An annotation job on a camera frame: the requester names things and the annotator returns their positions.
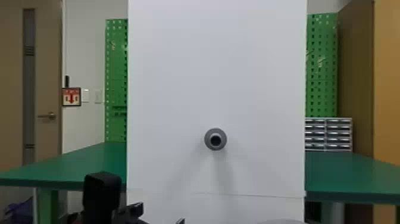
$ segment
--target white wall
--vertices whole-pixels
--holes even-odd
[[[129,1],[127,189],[147,222],[304,218],[306,13],[306,0]],[[214,127],[221,151],[204,144]]]
[[[127,0],[64,3],[64,74],[70,75],[71,87],[90,90],[90,102],[63,109],[63,153],[104,142],[104,104],[94,103],[94,93],[104,90],[105,20],[109,18],[127,18]],[[80,194],[68,194],[69,212],[81,210],[81,203]]]
[[[336,13],[351,0],[308,0],[308,13]]]

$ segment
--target perforated green panel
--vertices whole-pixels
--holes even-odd
[[[126,142],[126,19],[107,20],[105,30],[105,141]]]
[[[338,114],[338,15],[312,14],[307,24],[307,117]]]

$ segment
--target black device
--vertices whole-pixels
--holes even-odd
[[[140,219],[144,214],[142,202],[118,209],[121,187],[121,178],[112,173],[86,175],[83,184],[83,224],[148,224]],[[185,224],[185,219],[179,219],[176,224]]]

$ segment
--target red sign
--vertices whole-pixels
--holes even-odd
[[[81,106],[80,88],[63,88],[62,105],[65,107]]]

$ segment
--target green table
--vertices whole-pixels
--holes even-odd
[[[58,190],[81,191],[88,173],[108,171],[122,178],[126,186],[126,145],[103,143],[49,160],[0,173],[2,186],[33,187],[34,218],[38,223],[56,223]],[[36,188],[40,197],[36,198]]]
[[[126,146],[102,143],[0,173],[0,185],[40,188],[40,224],[57,219],[57,190],[81,191],[88,173],[108,171],[126,185]],[[351,153],[307,152],[306,200],[400,205],[400,167]]]

